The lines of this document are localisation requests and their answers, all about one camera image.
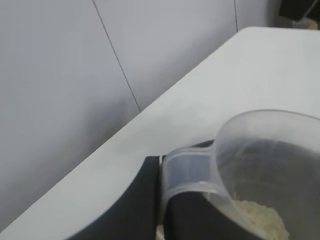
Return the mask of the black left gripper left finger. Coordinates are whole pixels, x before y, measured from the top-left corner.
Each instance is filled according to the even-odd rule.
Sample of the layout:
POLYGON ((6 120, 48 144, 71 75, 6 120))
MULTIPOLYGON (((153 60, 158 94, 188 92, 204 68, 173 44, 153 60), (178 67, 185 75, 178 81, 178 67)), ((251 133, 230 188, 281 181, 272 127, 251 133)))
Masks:
POLYGON ((118 200, 70 240, 154 240, 159 211, 160 157, 148 156, 118 200))

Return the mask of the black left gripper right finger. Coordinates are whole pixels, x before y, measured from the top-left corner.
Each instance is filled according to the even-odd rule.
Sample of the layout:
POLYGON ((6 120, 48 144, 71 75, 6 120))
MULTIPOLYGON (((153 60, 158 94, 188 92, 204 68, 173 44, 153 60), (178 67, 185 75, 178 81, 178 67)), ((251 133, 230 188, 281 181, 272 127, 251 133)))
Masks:
POLYGON ((248 240, 239 213, 219 182, 208 140, 164 158, 164 235, 167 240, 248 240))

